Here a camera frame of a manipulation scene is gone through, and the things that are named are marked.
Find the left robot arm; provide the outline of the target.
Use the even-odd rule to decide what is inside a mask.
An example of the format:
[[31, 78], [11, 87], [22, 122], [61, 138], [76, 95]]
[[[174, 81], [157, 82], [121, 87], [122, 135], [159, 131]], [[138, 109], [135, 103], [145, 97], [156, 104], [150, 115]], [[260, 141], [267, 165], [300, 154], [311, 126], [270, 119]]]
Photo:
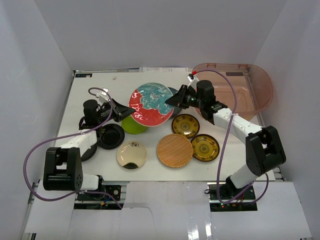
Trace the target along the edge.
[[133, 108], [124, 106], [114, 99], [100, 105], [90, 99], [83, 103], [84, 116], [79, 121], [79, 135], [68, 142], [50, 147], [46, 151], [43, 187], [47, 191], [88, 191], [99, 200], [105, 196], [106, 187], [100, 184], [99, 175], [84, 174], [82, 162], [96, 153], [98, 142], [105, 132], [105, 122], [120, 122], [133, 114]]

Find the blue floral ceramic plate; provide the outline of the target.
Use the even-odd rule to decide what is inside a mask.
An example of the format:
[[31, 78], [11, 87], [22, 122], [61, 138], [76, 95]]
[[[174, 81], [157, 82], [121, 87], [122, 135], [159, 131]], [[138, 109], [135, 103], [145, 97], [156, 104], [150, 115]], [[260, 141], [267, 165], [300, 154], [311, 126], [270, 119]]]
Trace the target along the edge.
[[172, 87], [168, 87], [169, 90], [171, 91], [172, 93], [172, 98], [168, 98], [165, 103], [171, 107], [173, 107], [173, 113], [172, 113], [172, 117], [178, 115], [181, 110], [181, 108], [179, 108], [179, 103], [178, 103], [178, 97], [176, 97], [176, 93], [178, 92], [175, 88], [172, 88]]

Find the red and teal plate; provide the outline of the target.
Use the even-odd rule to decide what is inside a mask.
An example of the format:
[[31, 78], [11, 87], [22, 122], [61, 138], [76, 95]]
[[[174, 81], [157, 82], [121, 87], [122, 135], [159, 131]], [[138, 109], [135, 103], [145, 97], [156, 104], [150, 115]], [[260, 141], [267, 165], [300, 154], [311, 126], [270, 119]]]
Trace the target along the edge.
[[165, 123], [174, 112], [174, 107], [166, 104], [173, 96], [165, 85], [149, 82], [133, 91], [128, 106], [134, 109], [131, 117], [138, 124], [146, 127], [156, 127]]

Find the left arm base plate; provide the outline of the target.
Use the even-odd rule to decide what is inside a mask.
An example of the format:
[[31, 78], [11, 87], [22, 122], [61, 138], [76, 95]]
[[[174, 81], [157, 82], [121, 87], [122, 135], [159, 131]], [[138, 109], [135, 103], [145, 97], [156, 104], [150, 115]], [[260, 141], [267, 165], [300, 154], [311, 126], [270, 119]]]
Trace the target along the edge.
[[75, 210], [121, 210], [123, 207], [122, 186], [102, 184], [94, 193], [77, 194]]

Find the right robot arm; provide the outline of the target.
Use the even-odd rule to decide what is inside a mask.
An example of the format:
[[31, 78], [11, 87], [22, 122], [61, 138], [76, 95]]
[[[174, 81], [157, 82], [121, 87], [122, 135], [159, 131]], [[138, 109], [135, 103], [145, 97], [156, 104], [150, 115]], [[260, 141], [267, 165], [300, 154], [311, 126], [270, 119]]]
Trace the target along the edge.
[[232, 134], [245, 145], [245, 164], [228, 176], [224, 184], [216, 186], [218, 198], [225, 195], [230, 201], [238, 199], [257, 178], [287, 160], [277, 129], [253, 124], [232, 112], [216, 99], [214, 87], [209, 80], [198, 81], [196, 89], [182, 85], [165, 102], [180, 109], [199, 109], [205, 120], [225, 129], [227, 135]]

